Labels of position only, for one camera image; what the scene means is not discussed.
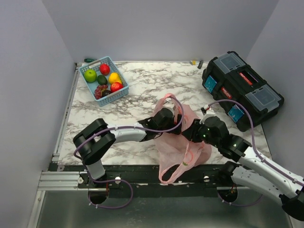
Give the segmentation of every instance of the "marble table surface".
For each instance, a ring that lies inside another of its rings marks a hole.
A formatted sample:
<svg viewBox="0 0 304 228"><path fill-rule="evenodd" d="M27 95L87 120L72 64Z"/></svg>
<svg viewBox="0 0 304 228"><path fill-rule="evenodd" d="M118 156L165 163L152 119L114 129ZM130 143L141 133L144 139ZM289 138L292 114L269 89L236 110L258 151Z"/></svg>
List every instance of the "marble table surface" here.
<svg viewBox="0 0 304 228"><path fill-rule="evenodd" d="M97 118L110 124L132 125L150 117L156 103L167 93L173 93L185 104L190 105L199 117L200 108L213 102L211 94L202 86L202 69L189 63L173 62L117 62L117 67L129 83L129 94L106 106L99 107L90 94L83 78L78 79L64 139L59 150L59 165L80 165L73 156L73 138ZM230 133L251 142L251 133L240 132L235 123L218 104L213 106L217 116L227 124ZM256 146L271 158L261 126L254 130ZM207 164L224 164L227 161L215 147ZM103 164L159 164L158 152L153 140L147 142L123 142L113 145L102 158Z"/></svg>

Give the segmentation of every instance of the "avocado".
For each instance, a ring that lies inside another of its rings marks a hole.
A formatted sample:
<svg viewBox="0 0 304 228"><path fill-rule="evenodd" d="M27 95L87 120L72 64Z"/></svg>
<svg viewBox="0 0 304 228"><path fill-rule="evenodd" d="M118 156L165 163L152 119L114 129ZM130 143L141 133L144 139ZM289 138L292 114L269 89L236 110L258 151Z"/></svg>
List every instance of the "avocado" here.
<svg viewBox="0 0 304 228"><path fill-rule="evenodd" d="M108 84L108 80L105 78L105 76L103 76L103 75L99 75L98 77L97 77L97 82L98 82L98 84L100 84L100 85L106 85L106 84Z"/></svg>

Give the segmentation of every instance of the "metal floor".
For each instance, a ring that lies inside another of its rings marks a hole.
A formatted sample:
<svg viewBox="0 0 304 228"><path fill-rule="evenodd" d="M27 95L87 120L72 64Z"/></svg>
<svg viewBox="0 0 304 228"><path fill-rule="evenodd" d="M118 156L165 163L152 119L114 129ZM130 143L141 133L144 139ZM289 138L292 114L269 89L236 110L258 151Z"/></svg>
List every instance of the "metal floor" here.
<svg viewBox="0 0 304 228"><path fill-rule="evenodd" d="M253 202L258 193L239 190L237 203ZM127 199L109 199L120 205ZM289 217L273 201L263 200L252 207L238 208L218 198L135 198L117 210L88 205L86 191L48 191L45 194L38 228L292 228Z"/></svg>

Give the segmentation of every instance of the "red label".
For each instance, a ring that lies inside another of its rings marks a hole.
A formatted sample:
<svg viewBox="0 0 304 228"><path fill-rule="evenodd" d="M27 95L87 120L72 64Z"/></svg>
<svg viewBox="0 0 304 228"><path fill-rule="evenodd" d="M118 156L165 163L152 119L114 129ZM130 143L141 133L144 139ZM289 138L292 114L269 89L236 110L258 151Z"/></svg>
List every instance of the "red label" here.
<svg viewBox="0 0 304 228"><path fill-rule="evenodd" d="M231 94L230 94L224 87L222 87L221 90L222 90L223 93L226 95L226 97L228 97L229 99L232 98Z"/></svg>
<svg viewBox="0 0 304 228"><path fill-rule="evenodd" d="M239 75L241 75L241 77L242 77L249 85L252 86L252 82L250 82L249 79L246 78L246 76L245 76L242 72L240 72Z"/></svg>

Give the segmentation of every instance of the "red apple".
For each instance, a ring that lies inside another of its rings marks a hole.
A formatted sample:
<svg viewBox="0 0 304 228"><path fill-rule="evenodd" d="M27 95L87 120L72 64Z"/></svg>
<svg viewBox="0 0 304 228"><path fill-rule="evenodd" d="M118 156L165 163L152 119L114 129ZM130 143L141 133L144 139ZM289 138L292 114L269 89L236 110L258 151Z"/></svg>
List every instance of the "red apple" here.
<svg viewBox="0 0 304 228"><path fill-rule="evenodd" d="M105 76L110 73L110 67L105 63L103 63L102 65L99 66L99 70L100 70L100 73L102 73Z"/></svg>
<svg viewBox="0 0 304 228"><path fill-rule="evenodd" d="M111 85L111 92L114 93L114 92L116 92L117 90L120 90L120 89L122 89L122 88L123 88L123 85L122 85L121 83L119 83L119 82L114 82L114 83L112 83L112 85Z"/></svg>

